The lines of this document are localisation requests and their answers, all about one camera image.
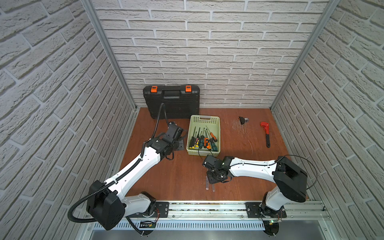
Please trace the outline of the orange black curved screwdriver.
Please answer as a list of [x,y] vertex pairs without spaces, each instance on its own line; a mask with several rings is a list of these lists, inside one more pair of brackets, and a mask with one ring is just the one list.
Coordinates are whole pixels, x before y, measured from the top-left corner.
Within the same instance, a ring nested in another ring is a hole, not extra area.
[[216,136],[209,130],[209,128],[208,127],[206,127],[207,128],[207,130],[208,130],[208,133],[210,134],[210,136],[212,137],[212,140],[214,141],[214,142],[217,142],[218,141],[218,139],[216,138]]

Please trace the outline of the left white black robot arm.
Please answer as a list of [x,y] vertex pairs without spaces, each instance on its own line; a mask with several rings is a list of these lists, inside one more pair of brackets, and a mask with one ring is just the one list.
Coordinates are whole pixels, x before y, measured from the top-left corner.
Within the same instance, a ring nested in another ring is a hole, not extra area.
[[170,123],[168,130],[150,139],[142,147],[142,152],[120,172],[101,183],[95,181],[89,194],[96,193],[87,200],[87,212],[105,230],[114,228],[124,217],[134,214],[153,216],[156,199],[147,192],[126,198],[132,186],[153,166],[158,164],[184,143],[183,129]]

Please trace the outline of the black yellow dotted screwdriver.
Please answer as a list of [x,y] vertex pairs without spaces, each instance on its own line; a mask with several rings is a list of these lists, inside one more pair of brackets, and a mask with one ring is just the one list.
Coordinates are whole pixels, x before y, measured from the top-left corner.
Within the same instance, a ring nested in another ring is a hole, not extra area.
[[195,145],[195,132],[196,132],[196,129],[194,129],[194,131],[193,131],[193,134],[192,134],[192,137],[191,137],[191,139],[190,139],[190,143],[189,143],[189,149],[192,149],[192,147]]

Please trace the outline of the clear handle screwdriver large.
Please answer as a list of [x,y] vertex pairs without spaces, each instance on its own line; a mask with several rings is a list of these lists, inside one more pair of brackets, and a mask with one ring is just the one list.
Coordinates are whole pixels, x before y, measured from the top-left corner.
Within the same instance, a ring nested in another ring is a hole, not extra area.
[[206,190],[208,191],[210,189],[210,182],[208,177],[206,177]]

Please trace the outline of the green black large screwdriver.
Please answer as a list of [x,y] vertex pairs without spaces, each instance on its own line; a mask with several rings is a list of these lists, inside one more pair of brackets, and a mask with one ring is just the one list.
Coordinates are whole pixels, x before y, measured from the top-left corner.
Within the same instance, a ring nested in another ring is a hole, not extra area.
[[213,152],[217,152],[218,151],[218,147],[214,141],[214,139],[210,139],[210,143],[211,143],[211,149]]

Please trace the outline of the yellow black short screwdriver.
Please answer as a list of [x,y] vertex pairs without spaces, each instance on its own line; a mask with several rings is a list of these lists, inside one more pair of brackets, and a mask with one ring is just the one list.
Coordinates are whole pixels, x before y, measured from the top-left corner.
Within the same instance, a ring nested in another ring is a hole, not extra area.
[[199,147],[199,138],[196,138],[193,149],[198,148],[198,147]]

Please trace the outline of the orange handle screwdriver slim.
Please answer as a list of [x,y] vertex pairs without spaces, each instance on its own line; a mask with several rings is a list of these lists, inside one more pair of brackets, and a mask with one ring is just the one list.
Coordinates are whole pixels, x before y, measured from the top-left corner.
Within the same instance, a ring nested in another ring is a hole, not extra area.
[[204,140],[204,148],[209,149],[210,148],[210,139],[209,135],[206,129],[205,130],[205,140]]

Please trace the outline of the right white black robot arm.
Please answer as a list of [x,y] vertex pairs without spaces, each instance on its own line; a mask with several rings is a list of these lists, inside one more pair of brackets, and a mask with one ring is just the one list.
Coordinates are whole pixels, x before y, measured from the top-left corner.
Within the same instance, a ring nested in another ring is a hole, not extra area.
[[308,174],[287,157],[276,160],[251,161],[226,156],[219,160],[211,155],[203,160],[208,169],[210,184],[227,183],[234,177],[251,177],[275,183],[277,186],[267,192],[260,205],[267,216],[277,215],[290,202],[304,203],[307,199]]

